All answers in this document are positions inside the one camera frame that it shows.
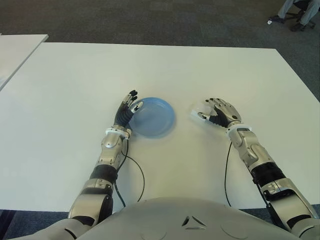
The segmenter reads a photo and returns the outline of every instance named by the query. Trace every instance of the white desk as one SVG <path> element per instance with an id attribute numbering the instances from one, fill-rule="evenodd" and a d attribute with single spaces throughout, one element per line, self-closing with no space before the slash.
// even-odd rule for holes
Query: white desk
<path id="1" fill-rule="evenodd" d="M 0 93 L 0 209 L 68 211 L 100 155 L 124 95 L 159 97 L 175 113 L 161 139 L 133 136 L 143 199 L 226 203 L 224 130 L 191 117 L 209 97 L 232 103 L 311 204 L 320 203 L 319 102 L 274 49 L 42 43 Z M 142 178 L 128 161 L 118 187 L 135 202 Z M 236 208 L 264 203 L 232 149 L 227 190 Z M 121 204 L 114 196 L 114 209 Z"/>
<path id="2" fill-rule="evenodd" d="M 0 90 L 48 35 L 0 35 Z"/>

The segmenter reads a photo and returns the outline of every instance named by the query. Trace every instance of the triangular logo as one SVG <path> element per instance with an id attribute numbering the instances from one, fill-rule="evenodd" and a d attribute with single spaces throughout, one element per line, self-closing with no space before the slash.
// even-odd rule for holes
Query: triangular logo
<path id="1" fill-rule="evenodd" d="M 205 230 L 207 225 L 205 225 L 199 218 L 195 216 L 186 216 L 182 223 L 182 227 L 186 230 Z"/>

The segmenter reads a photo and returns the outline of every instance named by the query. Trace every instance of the office chair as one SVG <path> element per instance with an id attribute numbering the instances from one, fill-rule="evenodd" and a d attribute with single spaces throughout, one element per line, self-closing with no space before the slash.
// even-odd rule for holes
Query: office chair
<path id="1" fill-rule="evenodd" d="M 304 15 L 304 13 L 306 12 L 309 2 L 310 0 L 301 0 L 301 1 L 295 2 L 294 5 L 301 10 L 298 13 L 287 12 L 286 14 L 290 15 L 290 17 L 286 17 L 285 20 L 296 19 L 296 22 L 299 22 L 302 16 Z M 309 21 L 307 25 L 312 29 L 314 29 L 316 26 L 316 24 L 313 21 Z M 305 25 L 301 29 L 301 31 L 304 31 L 307 25 Z"/>

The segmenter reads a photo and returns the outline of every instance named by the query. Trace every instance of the shoe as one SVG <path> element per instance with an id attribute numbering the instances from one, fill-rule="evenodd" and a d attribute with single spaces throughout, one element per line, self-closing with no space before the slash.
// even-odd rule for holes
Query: shoe
<path id="1" fill-rule="evenodd" d="M 278 22 L 278 23 L 282 23 L 282 24 L 284 24 L 285 21 L 286 21 L 284 18 L 281 18 L 278 15 L 270 16 L 269 20 L 272 21 L 272 22 Z"/>
<path id="2" fill-rule="evenodd" d="M 297 23 L 290 30 L 291 30 L 291 32 L 297 32 L 299 30 L 303 30 L 304 27 L 305 27 L 305 25 L 302 25 L 301 23 Z"/>

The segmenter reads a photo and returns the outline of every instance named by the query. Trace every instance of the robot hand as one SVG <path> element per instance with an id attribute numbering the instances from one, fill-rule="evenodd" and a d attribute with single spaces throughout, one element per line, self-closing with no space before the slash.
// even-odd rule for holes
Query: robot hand
<path id="1" fill-rule="evenodd" d="M 138 92 L 136 90 L 132 90 L 127 96 L 124 97 L 115 114 L 114 125 L 125 128 L 132 116 L 144 104 L 142 101 L 139 101 L 138 103 L 132 105 L 132 103 L 138 98 L 137 94 Z"/>
<path id="2" fill-rule="evenodd" d="M 220 98 L 210 98 L 205 101 L 210 104 L 210 106 L 216 111 L 217 115 L 207 115 L 202 112 L 198 112 L 199 117 L 225 128 L 241 123 L 240 114 L 230 103 L 225 102 Z"/>

